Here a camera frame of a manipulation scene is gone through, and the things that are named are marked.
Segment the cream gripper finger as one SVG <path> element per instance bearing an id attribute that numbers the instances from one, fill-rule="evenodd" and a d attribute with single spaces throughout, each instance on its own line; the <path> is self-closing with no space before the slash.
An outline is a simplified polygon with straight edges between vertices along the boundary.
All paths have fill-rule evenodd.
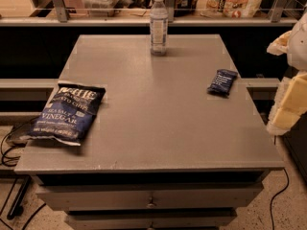
<path id="1" fill-rule="evenodd" d="M 272 42 L 268 46 L 267 52 L 276 56 L 286 54 L 288 51 L 288 41 L 290 38 L 290 34 L 291 31 L 288 31 L 282 34 L 280 37 L 278 37 L 274 42 Z"/>
<path id="2" fill-rule="evenodd" d="M 277 136 L 285 134 L 306 112 L 307 72 L 299 72 L 291 79 L 284 77 L 278 85 L 269 114 L 268 133 Z"/>

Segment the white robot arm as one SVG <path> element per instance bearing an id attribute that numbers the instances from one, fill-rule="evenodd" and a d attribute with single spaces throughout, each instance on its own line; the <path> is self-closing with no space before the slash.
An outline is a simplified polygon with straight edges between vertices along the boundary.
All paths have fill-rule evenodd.
<path id="1" fill-rule="evenodd" d="M 284 77 L 279 83 L 269 114 L 267 131 L 279 136 L 288 132 L 307 112 L 307 14 L 272 42 L 267 52 L 277 56 L 286 54 L 288 64 L 298 71 L 294 77 Z"/>

